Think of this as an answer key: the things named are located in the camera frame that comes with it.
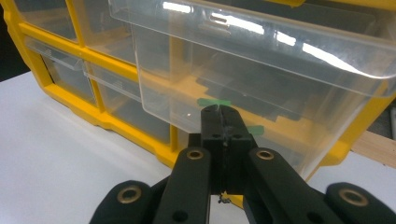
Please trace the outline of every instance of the black linkage arm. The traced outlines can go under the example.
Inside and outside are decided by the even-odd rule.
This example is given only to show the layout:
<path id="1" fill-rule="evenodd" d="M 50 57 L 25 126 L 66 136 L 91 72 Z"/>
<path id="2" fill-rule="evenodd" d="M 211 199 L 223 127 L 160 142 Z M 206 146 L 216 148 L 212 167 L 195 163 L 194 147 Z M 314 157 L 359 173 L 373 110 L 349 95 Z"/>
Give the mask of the black linkage arm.
<path id="1" fill-rule="evenodd" d="M 225 105 L 201 112 L 201 133 L 190 134 L 167 178 L 151 188 L 127 181 L 112 189 L 91 224 L 204 224 L 210 195 L 244 195 L 250 223 L 393 224 L 396 215 L 364 189 L 330 185 L 311 189 L 269 148 L 256 145 L 239 113 Z"/>

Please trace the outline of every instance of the wooden board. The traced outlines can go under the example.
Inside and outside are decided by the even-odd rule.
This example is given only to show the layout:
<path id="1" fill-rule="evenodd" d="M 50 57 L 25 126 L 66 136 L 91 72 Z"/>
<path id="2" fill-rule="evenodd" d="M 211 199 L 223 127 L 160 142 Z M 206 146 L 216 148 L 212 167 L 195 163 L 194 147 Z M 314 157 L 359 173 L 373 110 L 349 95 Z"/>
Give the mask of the wooden board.
<path id="1" fill-rule="evenodd" d="M 352 151 L 396 169 L 396 141 L 392 139 L 366 131 L 353 145 Z"/>

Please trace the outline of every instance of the transparent bin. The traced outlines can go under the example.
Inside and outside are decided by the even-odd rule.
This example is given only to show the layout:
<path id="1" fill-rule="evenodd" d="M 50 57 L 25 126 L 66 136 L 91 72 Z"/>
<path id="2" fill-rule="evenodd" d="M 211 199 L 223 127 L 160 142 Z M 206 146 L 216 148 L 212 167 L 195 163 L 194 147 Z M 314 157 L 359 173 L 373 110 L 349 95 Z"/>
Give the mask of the transparent bin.
<path id="1" fill-rule="evenodd" d="M 77 42 L 65 0 L 15 0 L 15 5 L 24 21 Z"/>
<path id="2" fill-rule="evenodd" d="M 56 85 L 96 105 L 91 82 L 84 76 L 82 59 L 31 37 L 25 38 L 25 44 L 41 55 Z"/>
<path id="3" fill-rule="evenodd" d="M 139 84 L 114 74 L 94 63 L 87 63 L 85 75 L 98 83 L 107 113 L 169 143 L 169 123 L 147 113 L 140 99 Z"/>
<path id="4" fill-rule="evenodd" d="M 73 6 L 85 45 L 135 64 L 130 24 L 110 16 L 107 0 L 74 0 Z"/>
<path id="5" fill-rule="evenodd" d="M 133 25 L 149 113 L 198 133 L 204 106 L 230 105 L 260 147 L 307 178 L 370 100 L 394 96 L 394 12 L 218 2 L 109 0 Z"/>

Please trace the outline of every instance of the white table surface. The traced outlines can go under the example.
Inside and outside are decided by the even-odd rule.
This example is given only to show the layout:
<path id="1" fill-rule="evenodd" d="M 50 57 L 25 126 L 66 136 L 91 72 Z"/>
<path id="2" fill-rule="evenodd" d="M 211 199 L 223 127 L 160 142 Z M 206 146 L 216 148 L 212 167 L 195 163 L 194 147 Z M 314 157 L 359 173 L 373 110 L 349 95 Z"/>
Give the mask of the white table surface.
<path id="1" fill-rule="evenodd" d="M 0 223 L 89 223 L 97 205 L 120 182 L 153 185 L 170 174 L 146 150 L 92 126 L 51 99 L 31 73 L 0 82 Z M 396 211 L 396 170 L 349 153 L 320 168 L 309 184 L 361 186 Z M 210 223 L 248 223 L 243 210 L 217 204 Z"/>

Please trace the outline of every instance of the metal ring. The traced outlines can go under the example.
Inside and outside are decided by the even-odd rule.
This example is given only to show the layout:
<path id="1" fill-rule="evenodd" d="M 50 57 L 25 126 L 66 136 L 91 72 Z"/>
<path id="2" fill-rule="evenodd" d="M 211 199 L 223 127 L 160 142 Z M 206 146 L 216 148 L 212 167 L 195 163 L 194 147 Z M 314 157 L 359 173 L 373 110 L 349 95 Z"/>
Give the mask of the metal ring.
<path id="1" fill-rule="evenodd" d="M 124 194 L 128 191 L 133 191 L 134 196 L 126 197 Z M 120 190 L 117 195 L 117 200 L 119 200 L 120 203 L 134 203 L 140 198 L 140 196 L 142 196 L 142 190 L 138 186 L 132 185 Z"/>
<path id="2" fill-rule="evenodd" d="M 199 160 L 204 156 L 204 153 L 200 150 L 191 150 L 187 153 L 187 157 L 190 160 Z"/>
<path id="3" fill-rule="evenodd" d="M 353 190 L 353 189 L 340 189 L 338 194 L 347 203 L 350 203 L 350 204 L 353 204 L 353 205 L 356 205 L 359 207 L 363 207 L 363 206 L 366 206 L 367 204 L 369 204 L 369 201 L 367 200 L 367 198 L 364 195 L 360 194 L 359 192 L 357 192 L 356 190 Z M 354 199 L 354 198 L 350 198 L 348 196 L 348 194 L 352 194 L 354 197 L 357 197 L 358 200 Z"/>
<path id="4" fill-rule="evenodd" d="M 256 153 L 256 155 L 262 159 L 262 160 L 266 160 L 266 161 L 270 161 L 271 159 L 274 158 L 274 154 L 270 151 L 267 150 L 260 150 Z"/>

